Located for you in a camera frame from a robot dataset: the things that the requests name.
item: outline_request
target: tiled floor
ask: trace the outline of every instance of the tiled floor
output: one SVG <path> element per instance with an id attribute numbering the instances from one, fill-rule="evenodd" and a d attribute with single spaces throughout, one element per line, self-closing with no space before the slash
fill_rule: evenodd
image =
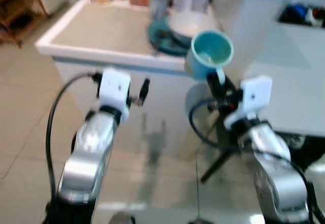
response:
<path id="1" fill-rule="evenodd" d="M 0 223 L 40 223 L 50 197 L 44 139 L 61 80 L 51 58 L 38 54 L 33 44 L 59 15 L 30 35 L 21 50 L 0 46 Z M 65 95 L 52 133 L 56 178 L 82 121 L 73 97 Z M 117 134 L 115 145 L 122 139 Z M 198 160 L 195 156 L 184 160 L 116 147 L 93 223 L 108 223 L 118 210 L 131 212 L 139 224 L 185 224 L 198 214 L 215 223 L 264 223 L 250 173 L 239 158 L 228 162 L 207 184 L 197 184 L 197 175 L 215 155 L 205 148 Z M 322 179 L 318 176 L 317 188 L 324 197 Z"/>

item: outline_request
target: black tripod leg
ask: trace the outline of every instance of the black tripod leg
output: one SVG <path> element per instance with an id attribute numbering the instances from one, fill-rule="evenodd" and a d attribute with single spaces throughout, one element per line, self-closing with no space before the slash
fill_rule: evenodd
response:
<path id="1" fill-rule="evenodd" d="M 219 170 L 233 155 L 232 151 L 225 151 L 222 155 L 210 166 L 210 168 L 201 177 L 201 183 L 205 183 L 213 173 Z"/>

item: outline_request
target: white countertop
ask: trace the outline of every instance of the white countertop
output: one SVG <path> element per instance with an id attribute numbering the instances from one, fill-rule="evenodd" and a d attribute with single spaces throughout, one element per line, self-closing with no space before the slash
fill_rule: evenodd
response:
<path id="1" fill-rule="evenodd" d="M 124 50 L 123 47 L 111 46 L 111 44 L 110 47 L 116 48 L 105 48 L 103 44 L 96 46 L 96 42 L 89 46 L 78 45 L 78 40 L 71 43 L 69 40 L 73 35 L 68 35 L 71 30 L 66 29 L 89 5 L 92 5 L 89 0 L 79 0 L 37 41 L 38 51 L 45 55 L 65 58 L 184 71 L 183 58 L 164 54 L 159 54 L 157 57 L 152 55 L 153 49 L 145 40 L 144 27 L 136 30 L 140 35 L 137 39 L 137 44 L 140 45 L 139 51 L 136 46 L 132 46 L 130 50 Z M 100 8 L 105 11 L 105 8 L 112 6 L 143 11 L 143 15 L 147 15 L 146 8 L 130 6 L 125 0 L 114 0 L 112 4 Z M 89 25 L 97 23 L 99 21 L 94 17 Z M 97 37 L 89 37 L 89 40 L 104 40 L 107 35 L 109 34 L 105 32 L 97 33 Z M 277 25 L 270 32 L 265 41 L 265 49 L 258 58 L 242 68 L 243 74 L 247 76 L 267 75 L 273 78 L 271 103 L 262 112 L 262 116 L 265 116 L 276 130 L 325 136 L 324 45 L 325 30 L 323 29 Z"/>

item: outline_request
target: kitchen counter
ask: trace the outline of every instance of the kitchen counter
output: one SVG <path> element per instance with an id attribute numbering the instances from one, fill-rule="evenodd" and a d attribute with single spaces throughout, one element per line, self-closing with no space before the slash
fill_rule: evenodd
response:
<path id="1" fill-rule="evenodd" d="M 156 79 L 159 83 L 156 88 L 152 84 L 151 89 L 160 88 L 160 93 L 166 93 L 165 98 L 168 93 L 181 91 L 180 101 L 175 100 L 175 104 L 180 104 L 175 115 L 183 111 L 182 123 L 187 124 L 184 101 L 187 91 L 197 82 L 186 76 L 183 58 L 161 53 L 157 57 L 152 55 L 154 50 L 146 39 L 148 24 L 147 8 L 130 6 L 128 1 L 114 0 L 112 4 L 100 6 L 79 0 L 38 40 L 36 47 L 42 54 L 53 56 L 63 80 L 78 72 L 117 66 L 131 74 L 142 73 L 141 79 L 145 76 Z M 262 116 L 276 130 L 325 136 L 324 44 L 322 29 L 277 24 L 254 61 L 231 63 L 225 71 L 231 79 L 234 79 L 232 68 L 240 70 L 241 77 L 273 78 L 271 103 Z M 93 100 L 82 98 L 81 93 L 76 92 L 75 96 L 85 113 Z"/>

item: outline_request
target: blue cup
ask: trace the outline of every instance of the blue cup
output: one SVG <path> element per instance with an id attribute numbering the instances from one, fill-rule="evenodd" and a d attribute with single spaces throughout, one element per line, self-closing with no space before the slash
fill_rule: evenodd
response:
<path id="1" fill-rule="evenodd" d="M 192 39 L 185 69 L 195 79 L 206 79 L 209 74 L 217 73 L 220 83 L 224 84 L 222 67 L 232 60 L 233 55 L 233 43 L 226 35 L 217 30 L 207 30 Z"/>

